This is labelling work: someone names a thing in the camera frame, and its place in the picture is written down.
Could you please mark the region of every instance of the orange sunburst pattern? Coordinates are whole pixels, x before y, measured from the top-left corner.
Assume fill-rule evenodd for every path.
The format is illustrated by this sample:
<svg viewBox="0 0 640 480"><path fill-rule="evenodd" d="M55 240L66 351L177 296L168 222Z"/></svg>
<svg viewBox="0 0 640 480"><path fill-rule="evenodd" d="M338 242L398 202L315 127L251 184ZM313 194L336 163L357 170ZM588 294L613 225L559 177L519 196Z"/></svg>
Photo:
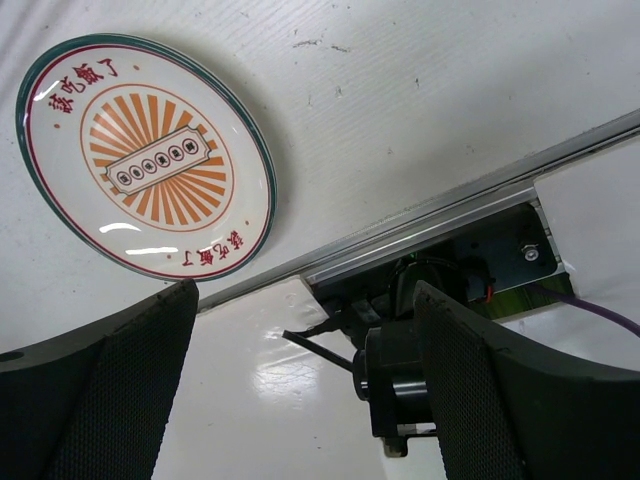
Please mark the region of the orange sunburst pattern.
<svg viewBox="0 0 640 480"><path fill-rule="evenodd" d="M87 107L81 135L94 178L148 225L172 231L210 225L233 194L224 142L190 104L136 87L102 92Z"/></svg>

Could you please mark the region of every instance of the black mechanism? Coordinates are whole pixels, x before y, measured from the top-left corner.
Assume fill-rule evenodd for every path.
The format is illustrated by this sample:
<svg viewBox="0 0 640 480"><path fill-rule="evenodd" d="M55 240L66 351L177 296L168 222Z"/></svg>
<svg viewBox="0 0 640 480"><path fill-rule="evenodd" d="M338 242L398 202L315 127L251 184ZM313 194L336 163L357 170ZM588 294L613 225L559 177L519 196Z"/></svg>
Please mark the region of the black mechanism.
<svg viewBox="0 0 640 480"><path fill-rule="evenodd" d="M468 305L552 275L556 269L557 260L536 210L522 204L382 264L321 282L314 285L313 293L332 317L331 329L341 329L362 349L370 328L412 318L418 280Z"/></svg>
<svg viewBox="0 0 640 480"><path fill-rule="evenodd" d="M468 308L556 267L536 211L520 205L316 285L329 319L299 335L351 339L346 369L389 456L436 435L450 480L640 478L639 372L547 348Z"/></svg>
<svg viewBox="0 0 640 480"><path fill-rule="evenodd" d="M0 355L0 479L151 478L197 305L185 281Z"/></svg>

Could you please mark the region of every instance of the scratch mark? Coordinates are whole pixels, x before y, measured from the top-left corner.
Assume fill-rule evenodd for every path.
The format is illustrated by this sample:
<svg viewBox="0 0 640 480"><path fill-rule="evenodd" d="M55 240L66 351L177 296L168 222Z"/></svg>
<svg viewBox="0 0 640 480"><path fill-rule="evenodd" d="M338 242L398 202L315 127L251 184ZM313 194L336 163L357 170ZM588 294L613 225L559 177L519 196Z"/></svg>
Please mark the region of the scratch mark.
<svg viewBox="0 0 640 480"><path fill-rule="evenodd" d="M340 45L331 45L331 48L333 48L334 50L337 50L338 52L342 52L342 53L350 53L351 52L351 48L349 48L349 47L341 47Z"/></svg>
<svg viewBox="0 0 640 480"><path fill-rule="evenodd" d="M310 47L311 45L318 45L319 43L322 43L322 40L319 38L313 40L305 40L304 42L294 43L293 48Z"/></svg>

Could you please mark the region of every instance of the black mesh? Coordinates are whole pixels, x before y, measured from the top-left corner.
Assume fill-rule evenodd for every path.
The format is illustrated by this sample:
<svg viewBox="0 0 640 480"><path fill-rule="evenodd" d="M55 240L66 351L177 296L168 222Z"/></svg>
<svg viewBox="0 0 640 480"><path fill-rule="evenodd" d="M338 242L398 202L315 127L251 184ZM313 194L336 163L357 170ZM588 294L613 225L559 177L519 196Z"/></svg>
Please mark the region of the black mesh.
<svg viewBox="0 0 640 480"><path fill-rule="evenodd" d="M483 340L426 292L415 319L447 478L527 478Z"/></svg>
<svg viewBox="0 0 640 480"><path fill-rule="evenodd" d="M43 478L151 477L191 337L194 295L162 299L105 338Z"/></svg>

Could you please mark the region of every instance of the metal rail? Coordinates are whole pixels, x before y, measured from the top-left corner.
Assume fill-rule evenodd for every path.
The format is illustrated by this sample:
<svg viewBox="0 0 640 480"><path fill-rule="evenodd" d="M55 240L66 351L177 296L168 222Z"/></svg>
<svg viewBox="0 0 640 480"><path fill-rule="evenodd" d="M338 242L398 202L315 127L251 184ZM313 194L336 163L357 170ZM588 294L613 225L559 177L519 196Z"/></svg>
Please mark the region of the metal rail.
<svg viewBox="0 0 640 480"><path fill-rule="evenodd" d="M283 280L302 276L309 284L370 268L417 245L518 203L536 199L533 180L640 133L640 110L516 161L490 175L405 209L337 242L233 285L200 301L201 311Z"/></svg>

